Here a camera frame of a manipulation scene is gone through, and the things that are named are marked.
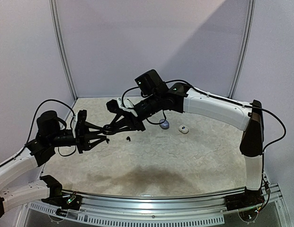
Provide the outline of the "cream earbud charging case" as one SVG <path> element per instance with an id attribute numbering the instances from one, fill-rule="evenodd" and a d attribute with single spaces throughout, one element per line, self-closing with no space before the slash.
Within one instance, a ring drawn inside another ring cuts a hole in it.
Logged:
<path id="1" fill-rule="evenodd" d="M 185 125 L 181 125 L 178 128 L 179 132 L 183 133 L 183 134 L 188 134 L 189 133 L 189 128 Z"/>

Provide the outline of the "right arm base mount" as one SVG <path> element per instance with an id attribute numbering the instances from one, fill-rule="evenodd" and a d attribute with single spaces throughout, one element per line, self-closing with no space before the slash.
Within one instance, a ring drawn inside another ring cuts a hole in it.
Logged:
<path id="1" fill-rule="evenodd" d="M 264 205 L 265 198 L 261 189 L 255 191 L 245 188 L 244 192 L 225 196 L 224 204 L 228 211 L 240 210 L 260 204 Z"/>

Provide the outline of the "black charging case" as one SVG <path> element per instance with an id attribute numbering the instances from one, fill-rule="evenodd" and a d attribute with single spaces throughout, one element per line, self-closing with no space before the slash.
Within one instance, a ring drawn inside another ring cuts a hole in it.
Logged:
<path id="1" fill-rule="evenodd" d="M 112 135 L 113 133 L 113 127 L 110 124 L 106 124 L 103 126 L 103 134 L 105 135 Z"/>

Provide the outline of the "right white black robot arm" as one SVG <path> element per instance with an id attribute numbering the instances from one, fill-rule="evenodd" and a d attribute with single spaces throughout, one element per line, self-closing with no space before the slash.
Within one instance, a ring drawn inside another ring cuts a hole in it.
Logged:
<path id="1" fill-rule="evenodd" d="M 246 191 L 259 191 L 263 173 L 264 125 L 261 102 L 234 101 L 209 92 L 201 91 L 191 84 L 178 80 L 168 87 L 156 70 L 152 69 L 135 79 L 144 98 L 137 104 L 123 97 L 107 103 L 107 109 L 116 116 L 105 125 L 104 132 L 114 135 L 124 131 L 144 131 L 143 121 L 159 111 L 175 111 L 206 116 L 243 132 L 240 152 L 246 164 Z"/>

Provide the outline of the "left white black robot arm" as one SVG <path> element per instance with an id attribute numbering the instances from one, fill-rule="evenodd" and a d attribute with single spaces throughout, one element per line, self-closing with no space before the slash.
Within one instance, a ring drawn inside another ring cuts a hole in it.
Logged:
<path id="1" fill-rule="evenodd" d="M 101 142 L 109 142 L 107 136 L 102 135 L 102 128 L 86 122 L 86 118 L 87 111 L 81 110 L 75 115 L 72 129 L 61 129 L 67 124 L 56 111 L 46 111 L 38 117 L 36 138 L 0 164 L 0 218 L 10 209 L 35 200 L 64 209 L 79 209 L 81 200 L 74 194 L 63 194 L 62 184 L 50 175 L 23 186 L 9 188 L 8 184 L 49 161 L 55 155 L 55 148 L 74 146 L 81 154 Z"/>

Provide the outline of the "blue oval charging case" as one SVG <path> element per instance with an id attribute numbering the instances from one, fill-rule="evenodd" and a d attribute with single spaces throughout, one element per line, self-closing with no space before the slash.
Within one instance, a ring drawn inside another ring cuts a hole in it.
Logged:
<path id="1" fill-rule="evenodd" d="M 169 129 L 169 122 L 167 121 L 167 120 L 165 120 L 165 119 L 161 119 L 160 121 L 159 121 L 159 126 L 163 129 L 163 130 L 167 130 L 167 129 Z"/>

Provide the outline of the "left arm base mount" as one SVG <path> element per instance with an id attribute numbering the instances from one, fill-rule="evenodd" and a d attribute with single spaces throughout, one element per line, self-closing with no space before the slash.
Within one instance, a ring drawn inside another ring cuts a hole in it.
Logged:
<path id="1" fill-rule="evenodd" d="M 41 199 L 42 202 L 60 207 L 62 210 L 80 210 L 83 197 L 77 193 L 63 193 L 60 196 Z"/>

